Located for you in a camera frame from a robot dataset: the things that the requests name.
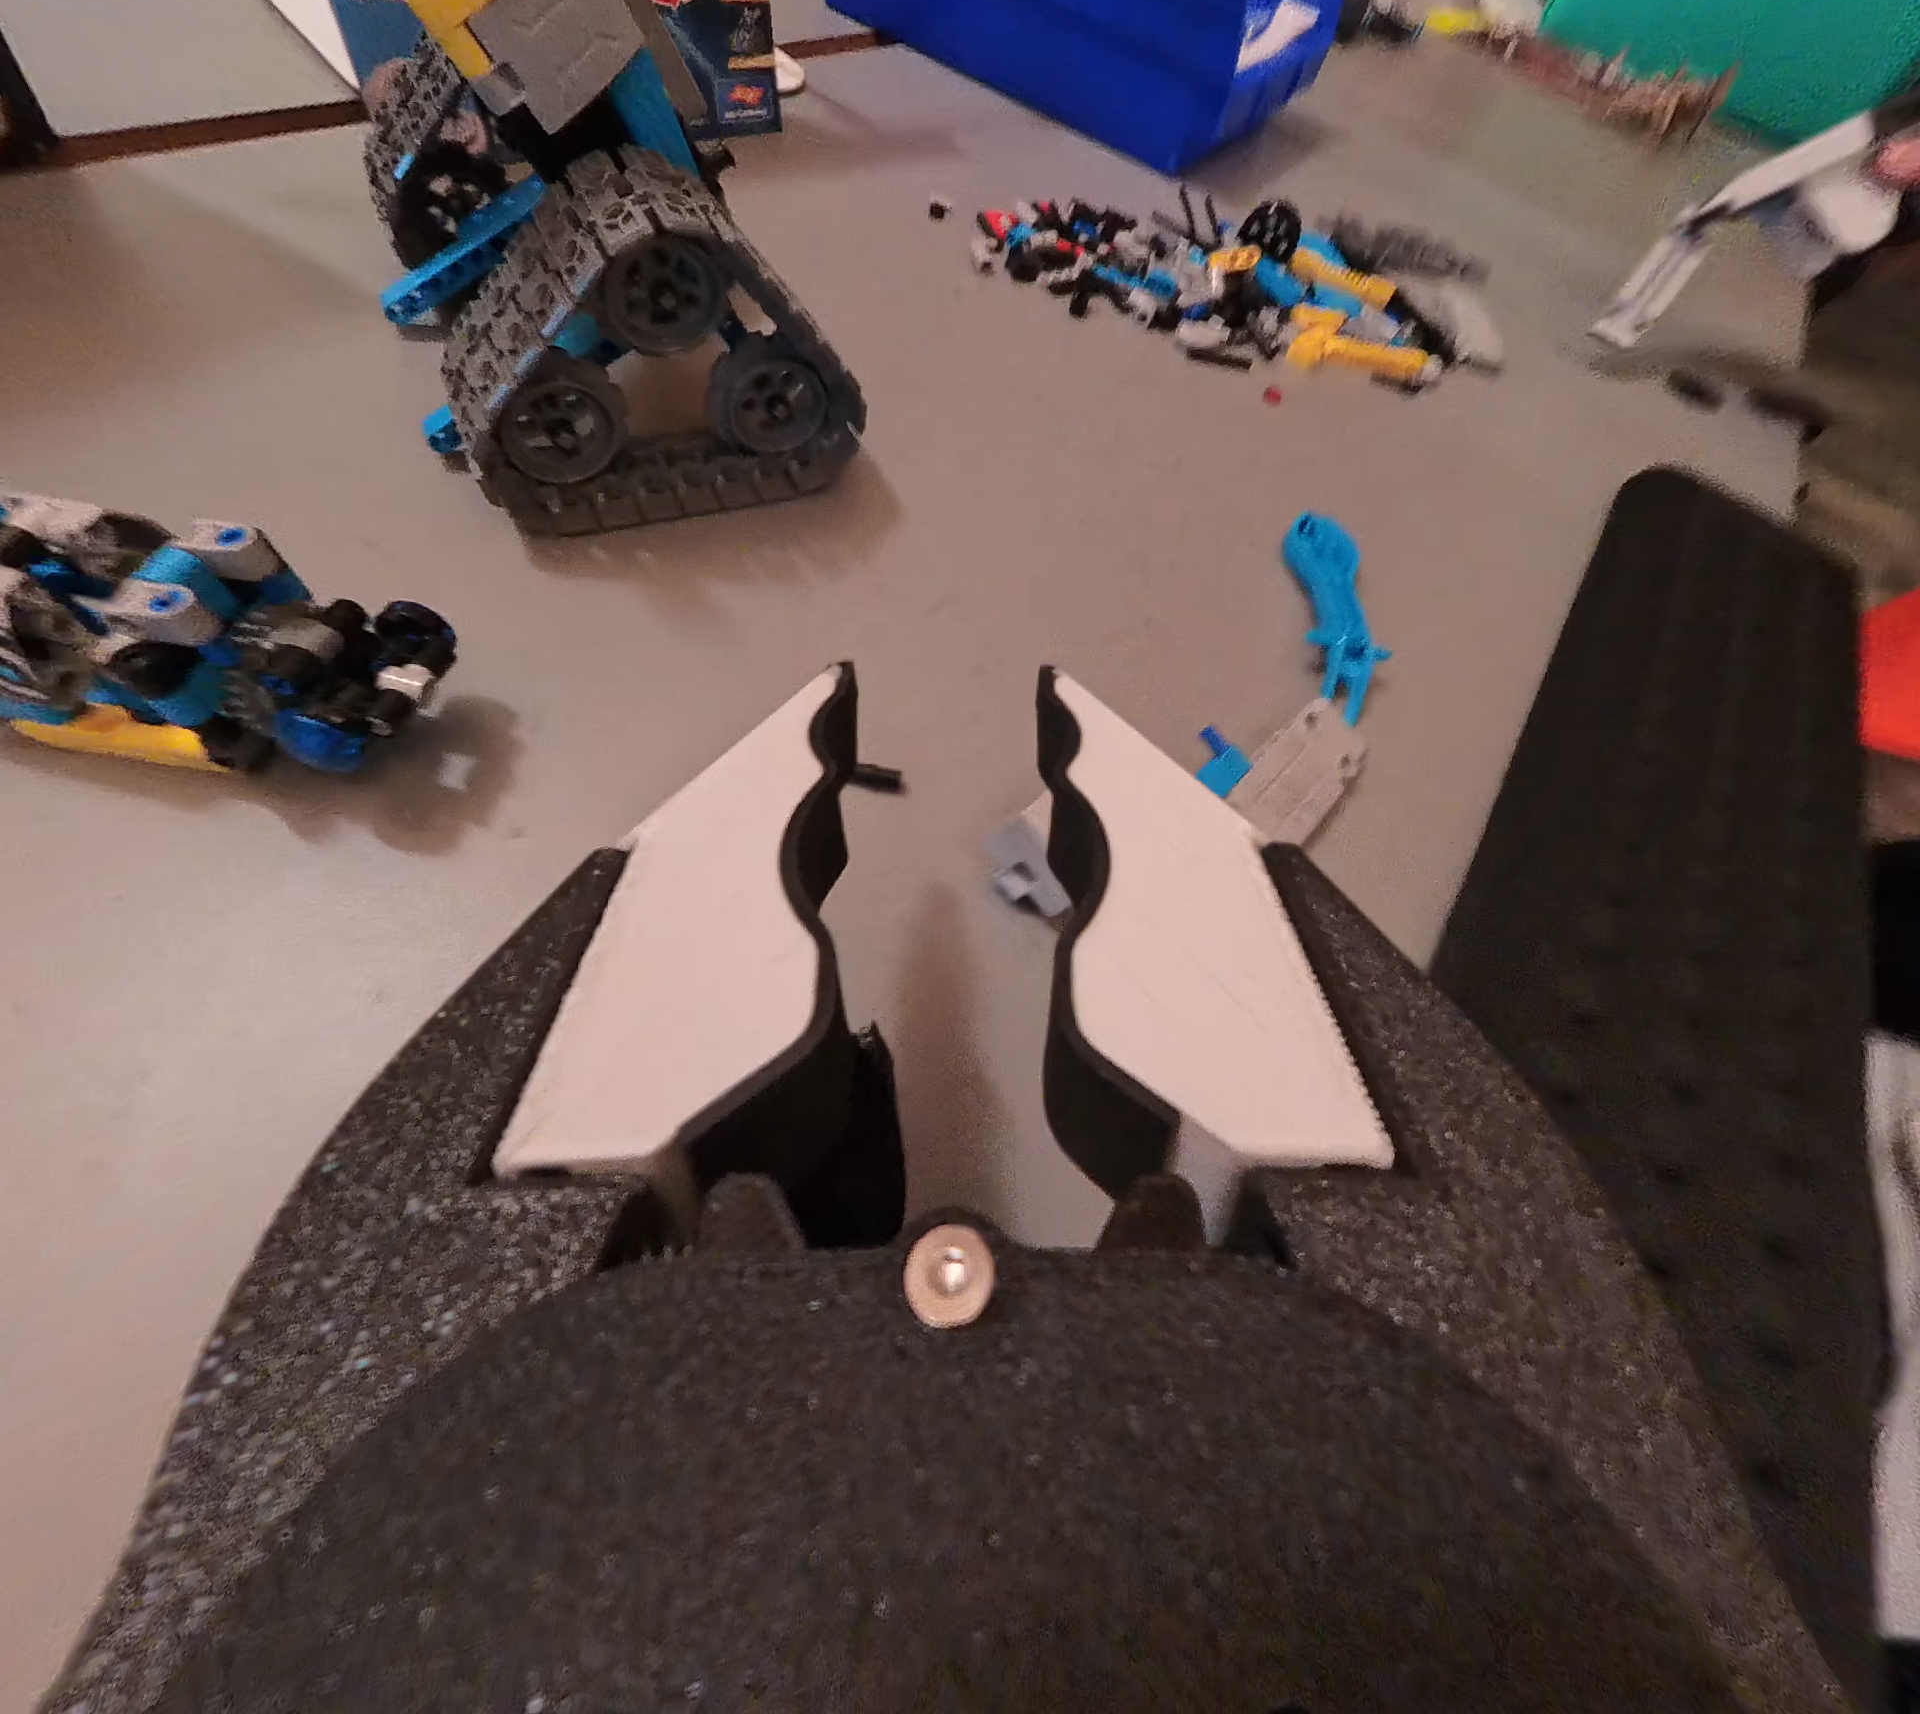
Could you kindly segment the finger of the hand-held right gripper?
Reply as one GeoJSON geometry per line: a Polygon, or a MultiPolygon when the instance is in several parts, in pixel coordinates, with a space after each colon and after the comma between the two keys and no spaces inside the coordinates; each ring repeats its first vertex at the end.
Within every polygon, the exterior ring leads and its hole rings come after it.
{"type": "Polygon", "coordinates": [[[1612,352],[1636,348],[1678,302],[1726,227],[1762,227],[1804,281],[1882,249],[1906,203],[1882,159],[1904,145],[1904,114],[1857,114],[1743,170],[1675,214],[1600,310],[1590,337],[1612,352]]]}

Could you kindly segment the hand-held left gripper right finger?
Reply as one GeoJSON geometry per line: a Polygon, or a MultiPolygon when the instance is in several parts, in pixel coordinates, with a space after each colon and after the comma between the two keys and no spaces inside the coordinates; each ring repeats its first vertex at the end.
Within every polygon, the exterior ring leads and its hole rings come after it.
{"type": "Polygon", "coordinates": [[[1068,895],[1043,1095],[1092,1177],[1220,1153],[1250,1170],[1395,1166],[1395,1145],[1260,839],[1075,676],[1038,676],[1046,861],[1068,895]]]}

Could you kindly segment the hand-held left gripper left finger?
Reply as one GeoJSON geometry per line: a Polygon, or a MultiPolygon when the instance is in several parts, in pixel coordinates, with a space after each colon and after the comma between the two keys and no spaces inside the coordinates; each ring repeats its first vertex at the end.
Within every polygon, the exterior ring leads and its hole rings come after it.
{"type": "Polygon", "coordinates": [[[659,1174],[786,1077],[843,1081],[823,904],[858,673],[829,665],[624,839],[624,868],[496,1148],[496,1174],[659,1174]]]}

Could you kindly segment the grey blue brick assembly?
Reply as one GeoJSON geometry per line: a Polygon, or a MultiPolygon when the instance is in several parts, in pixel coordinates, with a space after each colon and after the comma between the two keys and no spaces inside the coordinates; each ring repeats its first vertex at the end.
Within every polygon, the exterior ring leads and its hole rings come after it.
{"type": "MultiPolygon", "coordinates": [[[[1199,732],[1196,779],[1228,803],[1260,844],[1309,840],[1327,825],[1366,767],[1366,744],[1341,698],[1310,698],[1252,753],[1216,728],[1199,732]]],[[[1040,794],[989,840],[989,882],[1010,908],[1064,922],[1071,900],[1050,867],[1053,796],[1040,794]]]]}

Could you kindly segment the pile of small building pieces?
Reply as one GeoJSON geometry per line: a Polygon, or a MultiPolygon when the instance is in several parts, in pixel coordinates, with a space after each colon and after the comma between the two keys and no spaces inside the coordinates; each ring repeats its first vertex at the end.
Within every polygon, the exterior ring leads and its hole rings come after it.
{"type": "Polygon", "coordinates": [[[1455,370],[1497,376],[1509,346],[1490,267],[1428,232],[1359,214],[1303,220],[1284,198],[1239,218],[1177,186],[1177,214],[1022,202],[975,214],[980,277],[1108,307],[1196,366],[1353,374],[1419,395],[1455,370]]]}

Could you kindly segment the blue tracked toy robot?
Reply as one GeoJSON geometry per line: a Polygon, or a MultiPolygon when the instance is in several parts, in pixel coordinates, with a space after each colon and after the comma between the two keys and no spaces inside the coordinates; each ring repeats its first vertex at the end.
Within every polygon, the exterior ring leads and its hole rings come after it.
{"type": "Polygon", "coordinates": [[[599,536],[826,490],[866,401],[730,211],[655,0],[402,0],[421,22],[370,118],[395,327],[445,313],[430,445],[532,536],[599,536]]]}

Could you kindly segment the grey desk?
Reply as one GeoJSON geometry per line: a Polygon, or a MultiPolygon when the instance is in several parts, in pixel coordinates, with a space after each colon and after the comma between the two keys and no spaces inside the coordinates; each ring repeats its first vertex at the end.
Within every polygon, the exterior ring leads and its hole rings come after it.
{"type": "Polygon", "coordinates": [[[1785,511],[1794,437],[1602,366],[1590,323],[1755,145],[1662,152],[1479,50],[1338,50],[1199,170],[1490,267],[1495,376],[1419,398],[1188,362],[978,277],[1022,198],[1147,214],[1164,184],[903,47],[808,64],[730,178],[750,236],[866,391],[823,495],[523,545],[430,458],[438,352],[350,128],[4,178],[4,479],[257,523],[322,598],[421,598],[462,639],[435,721],[345,783],[4,744],[4,1710],[62,1672],[232,1280],[421,1023],[612,844],[833,659],[897,799],[846,803],[850,1010],[900,1070],[915,1206],[1078,1245],[1099,1196],[1040,1103],[1046,940],[982,840],[1038,790],[1032,687],[1081,676],[1179,762],[1310,694],[1287,523],[1362,545],[1395,651],[1316,844],[1410,957],[1452,908],[1616,487],[1678,466],[1785,511]]]}

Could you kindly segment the blue racket-shaped piece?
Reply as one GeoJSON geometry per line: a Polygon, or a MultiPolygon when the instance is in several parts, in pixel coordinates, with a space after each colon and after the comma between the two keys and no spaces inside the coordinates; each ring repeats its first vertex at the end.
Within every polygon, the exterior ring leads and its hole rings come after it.
{"type": "Polygon", "coordinates": [[[1359,544],[1331,515],[1309,511],[1284,531],[1280,551],[1309,598],[1306,643],[1319,658],[1319,694],[1338,704],[1348,728],[1359,728],[1371,680],[1391,659],[1391,650],[1371,639],[1359,598],[1359,544]]]}

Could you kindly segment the black perforated mat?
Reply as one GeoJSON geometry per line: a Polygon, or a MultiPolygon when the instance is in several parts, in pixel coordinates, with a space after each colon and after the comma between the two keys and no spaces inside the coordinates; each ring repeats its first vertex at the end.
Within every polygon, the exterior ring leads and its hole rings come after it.
{"type": "Polygon", "coordinates": [[[1433,981],[1548,1106],[1693,1356],[1844,1697],[1885,1706],[1857,584],[1657,467],[1614,498],[1433,981]]]}

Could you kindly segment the orange traffic cone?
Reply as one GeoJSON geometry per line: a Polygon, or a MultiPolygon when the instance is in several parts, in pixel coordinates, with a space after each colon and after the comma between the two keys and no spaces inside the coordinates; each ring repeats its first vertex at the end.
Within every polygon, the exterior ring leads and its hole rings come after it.
{"type": "Polygon", "coordinates": [[[1910,591],[1858,619],[1858,747],[1917,767],[1917,607],[1910,591]]]}

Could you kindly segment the black blue motor assembly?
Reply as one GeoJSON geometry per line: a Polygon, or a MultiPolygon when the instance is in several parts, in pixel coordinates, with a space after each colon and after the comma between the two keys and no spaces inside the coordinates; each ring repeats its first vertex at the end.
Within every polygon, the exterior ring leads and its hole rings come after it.
{"type": "Polygon", "coordinates": [[[4,490],[4,728],[142,767],[350,776],[425,712],[460,639],[421,601],[320,601],[265,530],[172,531],[4,490]]]}

